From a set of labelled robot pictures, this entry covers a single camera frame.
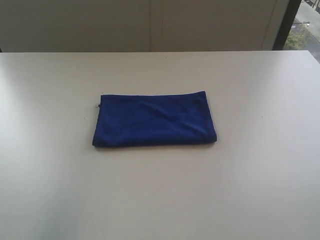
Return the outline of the blue towel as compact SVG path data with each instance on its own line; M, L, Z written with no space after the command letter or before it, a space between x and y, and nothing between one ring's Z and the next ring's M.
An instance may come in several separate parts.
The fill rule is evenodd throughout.
M205 91L100 97L92 145L126 148L206 145L218 140Z

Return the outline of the dark window frame post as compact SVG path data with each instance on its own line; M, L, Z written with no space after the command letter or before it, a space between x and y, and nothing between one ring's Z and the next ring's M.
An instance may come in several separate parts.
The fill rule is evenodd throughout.
M276 39L272 47L273 51L283 50L300 5L301 0L290 0L288 2L286 11L284 13L281 25L279 27Z

